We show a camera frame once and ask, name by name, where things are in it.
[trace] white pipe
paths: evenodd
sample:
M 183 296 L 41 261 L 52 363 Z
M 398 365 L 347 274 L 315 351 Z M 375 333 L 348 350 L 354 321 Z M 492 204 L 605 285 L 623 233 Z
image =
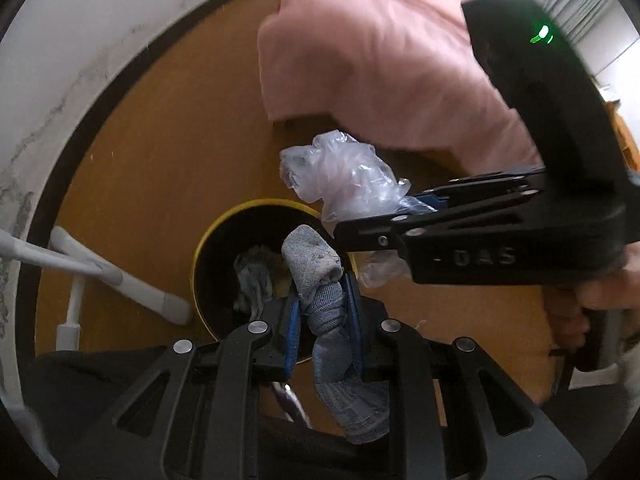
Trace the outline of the white pipe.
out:
M 68 270 L 69 272 L 95 276 L 98 279 L 105 278 L 107 274 L 107 270 L 96 263 L 81 262 L 64 254 L 43 249 L 20 240 L 20 238 L 15 238 L 2 229 L 0 229 L 0 258 L 18 260 L 40 267 Z
M 115 267 L 112 263 L 103 257 L 91 251 L 89 248 L 75 240 L 62 227 L 55 226 L 51 231 L 51 246 L 61 253 L 68 254 L 80 260 L 89 260 L 97 262 L 104 266 L 110 266 L 122 276 L 119 283 L 106 282 L 102 277 L 100 280 L 105 281 L 107 285 L 117 290 L 123 296 L 132 299 L 136 303 L 146 306 L 153 310 L 156 314 L 164 317 L 166 320 L 178 324 L 185 325 L 191 322 L 193 311 L 188 301 L 179 298 L 173 294 L 168 294 L 137 279 L 128 272 Z

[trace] clear plastic bag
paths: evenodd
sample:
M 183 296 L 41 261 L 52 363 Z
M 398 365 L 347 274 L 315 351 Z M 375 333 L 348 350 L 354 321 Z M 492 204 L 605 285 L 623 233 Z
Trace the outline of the clear plastic bag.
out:
M 331 234 L 343 220 L 434 211 L 406 196 L 411 183 L 396 180 L 373 146 L 338 130 L 315 136 L 311 146 L 282 150 L 280 177 L 304 202 L 322 200 L 322 224 Z M 380 286 L 408 272 L 396 251 L 374 251 L 358 267 L 358 278 L 363 286 Z

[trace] person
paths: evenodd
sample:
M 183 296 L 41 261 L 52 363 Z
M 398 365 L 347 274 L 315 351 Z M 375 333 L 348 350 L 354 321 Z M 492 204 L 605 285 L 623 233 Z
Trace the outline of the person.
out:
M 640 342 L 640 242 L 626 246 L 626 265 L 617 272 L 575 286 L 544 286 L 546 316 L 555 343 L 561 348 L 584 345 L 590 329 L 584 309 L 627 310 L 623 327 L 625 346 Z

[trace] wooden floor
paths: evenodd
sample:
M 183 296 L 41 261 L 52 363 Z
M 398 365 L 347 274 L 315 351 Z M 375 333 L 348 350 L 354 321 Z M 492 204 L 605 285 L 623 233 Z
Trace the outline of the wooden floor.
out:
M 86 154 L 59 225 L 131 274 L 190 298 L 193 251 L 217 216 L 253 198 L 296 198 L 278 177 L 278 152 L 308 143 L 313 128 L 273 128 L 260 100 L 256 32 L 278 1 L 231 1 L 140 78 Z M 446 177 L 416 155 L 384 152 L 383 158 L 418 190 Z M 55 347 L 69 290 L 69 276 L 44 272 L 38 354 Z M 537 288 L 396 280 L 370 294 L 398 319 L 424 320 L 425 336 L 472 336 L 532 398 L 548 393 L 554 364 L 546 357 L 550 337 Z M 210 340 L 197 318 L 191 326 L 172 326 L 96 282 L 87 287 L 81 325 L 84 351 L 143 348 L 187 336 Z M 337 432 L 316 398 L 310 364 L 298 367 L 293 385 L 315 427 Z

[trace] hand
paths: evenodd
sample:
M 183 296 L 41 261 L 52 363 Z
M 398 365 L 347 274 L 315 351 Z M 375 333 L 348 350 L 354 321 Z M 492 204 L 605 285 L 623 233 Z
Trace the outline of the hand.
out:
M 590 328 L 583 308 L 640 310 L 640 242 L 626 246 L 626 265 L 622 270 L 570 288 L 544 286 L 543 298 L 556 344 L 580 348 Z

